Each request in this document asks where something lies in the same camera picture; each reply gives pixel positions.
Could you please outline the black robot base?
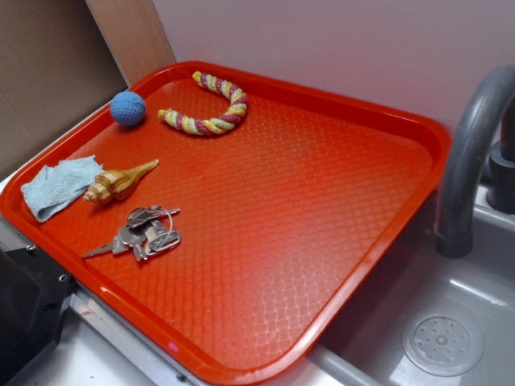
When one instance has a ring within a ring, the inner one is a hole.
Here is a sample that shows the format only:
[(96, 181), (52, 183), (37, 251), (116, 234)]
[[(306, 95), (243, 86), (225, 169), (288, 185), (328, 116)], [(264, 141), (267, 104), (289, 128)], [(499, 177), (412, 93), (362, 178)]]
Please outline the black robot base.
[(1, 384), (12, 385), (60, 342), (74, 281), (37, 247), (1, 252)]

